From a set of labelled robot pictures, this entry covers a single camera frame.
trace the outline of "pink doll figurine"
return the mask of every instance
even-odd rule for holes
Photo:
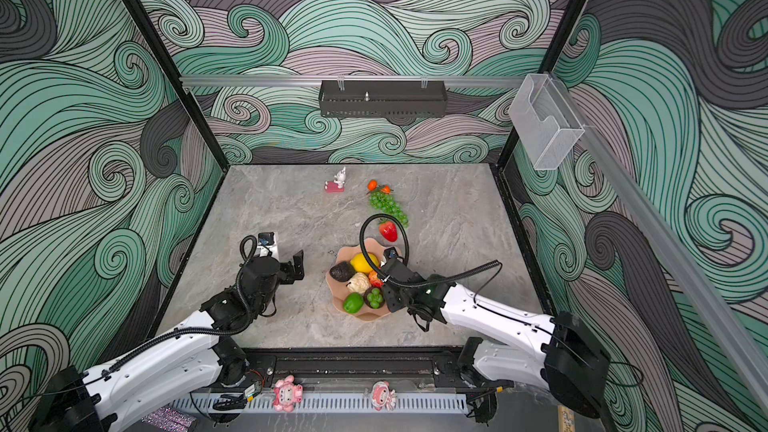
[[[389,382],[382,380],[373,385],[371,402],[376,410],[381,410],[384,407],[387,410],[394,410],[397,405],[397,394],[394,390],[389,389]]]
[[[275,400],[272,403],[275,410],[293,412],[293,403],[301,402],[303,388],[293,383],[293,375],[275,382]]]

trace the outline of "robotic arm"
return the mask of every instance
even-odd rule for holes
[[[363,255],[385,282],[382,292],[390,312],[405,308],[423,331],[437,320],[471,328],[499,342],[479,338],[467,342],[462,352],[463,358],[469,358],[464,365],[467,382],[475,387],[485,380],[502,379],[533,384],[549,389],[555,398],[582,415],[604,415],[602,395],[610,356],[577,318],[521,311],[456,283],[460,278],[501,266],[496,261],[453,277],[434,274],[425,280],[407,266],[408,243],[402,226],[406,256],[399,257],[394,248],[389,248],[385,251],[386,263],[381,267],[373,264],[365,251],[363,233],[378,217],[387,217],[400,226],[392,216],[372,216],[362,226],[360,244]],[[213,383],[238,391],[245,389],[243,399],[252,394],[246,379],[246,355],[230,335],[244,330],[258,315],[271,316],[264,312],[270,302],[274,303],[277,287],[301,280],[304,272],[302,252],[293,256],[293,263],[279,262],[273,233],[259,234],[258,239],[250,237],[257,247],[245,254],[241,244],[244,264],[235,286],[216,294],[158,336],[166,335],[168,340],[148,342],[82,374],[70,367],[53,376],[38,403],[30,430],[120,432],[173,398]]]

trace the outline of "bunch of grapes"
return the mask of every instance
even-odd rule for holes
[[[403,227],[408,227],[408,216],[402,209],[400,209],[400,205],[395,202],[395,199],[392,198],[390,194],[385,194],[380,190],[376,190],[370,193],[370,198],[368,200],[371,207],[380,210],[385,214],[389,214],[390,216],[394,216],[400,221]]]

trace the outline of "patterned wall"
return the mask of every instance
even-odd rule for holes
[[[146,337],[221,176],[142,43],[120,0],[0,0],[0,429]]]
[[[535,72],[568,0],[142,0],[183,74]],[[441,119],[326,119],[318,89],[201,88],[233,163],[495,162],[514,91],[452,90]]]
[[[589,0],[556,73],[768,352],[768,0]],[[620,430],[768,430],[733,366],[577,144],[514,160],[514,198],[558,310],[614,360]],[[614,365],[617,382],[635,382]]]

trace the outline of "pink scalloped bowl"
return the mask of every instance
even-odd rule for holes
[[[389,246],[384,247],[374,238],[368,237],[366,239],[366,250],[368,253],[374,254],[376,258],[379,259],[379,263],[381,263],[382,258],[384,257],[384,250],[387,248],[389,248]],[[360,254],[360,252],[362,252],[362,250],[360,249],[359,245],[355,247],[341,247],[339,253],[336,255],[336,261],[333,263],[333,265],[336,265],[339,262],[348,262],[352,260],[352,257]],[[338,282],[335,280],[333,277],[331,277],[331,272],[329,270],[326,272],[326,283],[328,284],[328,288],[331,289],[331,295],[333,296],[333,307],[335,307],[336,310],[342,314],[347,314],[343,307],[344,299],[346,299],[346,296],[350,294],[350,291],[346,288],[346,282]],[[367,305],[363,305],[359,311],[350,315],[353,315],[363,322],[372,322],[378,318],[384,317],[385,315],[389,315],[390,313],[391,312],[387,308],[386,304],[382,304],[382,306],[379,308],[370,308]]]

